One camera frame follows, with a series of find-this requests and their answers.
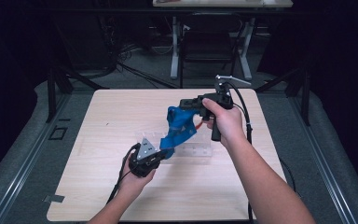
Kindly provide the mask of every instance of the blue object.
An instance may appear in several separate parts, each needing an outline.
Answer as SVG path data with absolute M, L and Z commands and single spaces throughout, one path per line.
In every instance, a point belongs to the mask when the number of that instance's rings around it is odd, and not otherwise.
M 167 150 L 165 159 L 173 155 L 175 147 L 187 141 L 197 132 L 193 117 L 199 113 L 200 111 L 196 109 L 183 110 L 176 106 L 168 107 L 167 121 L 169 130 L 167 136 L 161 138 L 159 144 L 161 150 Z

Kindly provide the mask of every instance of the wooden table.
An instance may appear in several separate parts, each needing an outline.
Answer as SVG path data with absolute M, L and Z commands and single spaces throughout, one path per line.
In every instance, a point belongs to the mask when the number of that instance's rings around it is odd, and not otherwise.
M 168 106 L 210 92 L 214 90 L 96 91 L 56 190 L 64 200 L 51 203 L 48 220 L 92 218 L 105 206 L 117 182 L 121 161 L 137 142 L 136 133 L 167 132 Z M 234 102 L 240 103 L 235 91 L 232 93 Z M 254 129 L 255 148 L 284 179 L 255 92 L 241 90 L 241 95 Z M 203 125 L 200 131 L 210 130 Z M 172 157 L 163 162 L 122 220 L 248 219 L 248 200 L 227 151 L 216 142 L 211 142 L 211 149 L 212 157 Z
M 291 7 L 293 5 L 292 0 L 180 0 L 180 1 L 168 1 L 160 3 L 158 0 L 153 0 L 154 7 L 194 7 L 194 8 L 276 8 L 282 9 L 286 7 Z M 244 41 L 242 49 L 239 52 L 241 67 L 243 71 L 244 80 L 252 80 L 251 70 L 246 59 L 246 53 L 249 48 L 249 43 L 251 41 L 253 29 L 255 26 L 255 19 L 250 19 L 245 24 L 245 30 L 243 32 Z M 179 54 L 178 54 L 178 31 L 176 18 L 173 17 L 172 20 L 172 65 L 171 65 L 171 78 L 177 79 L 177 71 L 179 64 Z

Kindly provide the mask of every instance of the handheld controller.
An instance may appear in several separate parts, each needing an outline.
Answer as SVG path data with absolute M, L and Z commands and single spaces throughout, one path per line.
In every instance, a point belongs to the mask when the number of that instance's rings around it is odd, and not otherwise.
M 213 113 L 207 108 L 205 108 L 205 106 L 202 104 L 202 100 L 204 98 L 209 98 L 217 102 L 220 106 L 222 106 L 225 109 L 231 109 L 234 104 L 231 98 L 231 94 L 229 92 L 229 87 L 226 84 L 222 84 L 222 83 L 216 83 L 214 87 L 216 88 L 216 93 L 205 93 L 203 95 L 199 95 L 197 98 L 194 99 L 183 99 L 180 101 L 179 107 L 183 110 L 188 110 L 188 109 L 199 110 L 200 117 L 202 117 L 202 120 L 204 121 L 208 121 L 210 119 L 210 116 L 213 115 Z M 216 119 L 214 119 L 211 139 L 213 141 L 218 142 L 220 141 L 220 138 L 221 138 L 221 134 L 219 129 L 217 128 Z
M 135 152 L 130 156 L 130 170 L 139 177 L 145 177 L 153 169 L 157 169 L 164 159 L 165 153 L 157 150 L 144 138 L 142 143 L 135 146 Z

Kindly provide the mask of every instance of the table leg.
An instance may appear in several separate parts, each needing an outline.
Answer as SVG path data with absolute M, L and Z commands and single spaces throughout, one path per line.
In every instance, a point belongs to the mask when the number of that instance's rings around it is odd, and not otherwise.
M 171 63 L 171 78 L 178 78 L 178 65 L 179 65 L 179 54 L 178 54 L 178 27 L 176 17 L 172 18 L 172 63 Z
M 249 43 L 252 38 L 254 27 L 255 27 L 255 18 L 251 18 L 250 21 L 246 22 L 245 30 L 244 30 L 245 40 L 243 41 L 243 48 L 242 50 L 240 50 L 240 60 L 241 60 L 243 76 L 247 81 L 252 80 L 251 69 L 249 68 L 248 60 L 246 59 L 246 53 L 249 48 Z

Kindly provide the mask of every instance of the black handle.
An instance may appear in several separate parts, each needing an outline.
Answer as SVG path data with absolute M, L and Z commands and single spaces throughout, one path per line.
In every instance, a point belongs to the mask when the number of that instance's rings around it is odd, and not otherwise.
M 221 138 L 221 133 L 220 133 L 219 129 L 217 128 L 217 120 L 216 120 L 216 118 L 214 118 L 211 139 L 212 139 L 212 141 L 220 142 L 220 138 Z

